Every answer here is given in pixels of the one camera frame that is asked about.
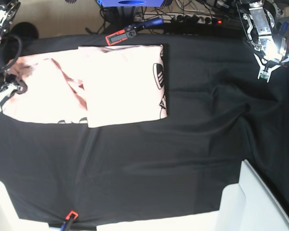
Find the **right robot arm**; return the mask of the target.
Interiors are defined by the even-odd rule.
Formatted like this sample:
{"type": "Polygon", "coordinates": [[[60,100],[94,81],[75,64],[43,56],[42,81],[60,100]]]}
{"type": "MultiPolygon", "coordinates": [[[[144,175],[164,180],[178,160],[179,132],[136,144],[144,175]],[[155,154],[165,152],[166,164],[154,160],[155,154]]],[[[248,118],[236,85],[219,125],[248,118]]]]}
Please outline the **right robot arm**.
{"type": "Polygon", "coordinates": [[[20,57],[23,49],[21,38],[10,33],[10,26],[20,5],[21,3],[17,0],[0,0],[0,53],[4,50],[9,39],[13,38],[18,43],[15,57],[12,61],[0,67],[0,104],[15,94],[23,94],[27,91],[27,85],[21,78],[8,73],[9,69],[20,57]]]}

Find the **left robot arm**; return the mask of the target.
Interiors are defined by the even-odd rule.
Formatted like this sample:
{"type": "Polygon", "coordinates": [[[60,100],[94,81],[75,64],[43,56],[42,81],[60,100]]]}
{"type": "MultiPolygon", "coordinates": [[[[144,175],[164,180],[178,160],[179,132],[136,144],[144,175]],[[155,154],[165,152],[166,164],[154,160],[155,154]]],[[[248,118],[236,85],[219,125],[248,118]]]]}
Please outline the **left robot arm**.
{"type": "Polygon", "coordinates": [[[289,24],[276,26],[276,12],[267,0],[234,1],[246,44],[259,65],[258,79],[269,82],[273,71],[289,66],[289,43],[285,34],[289,24]]]}

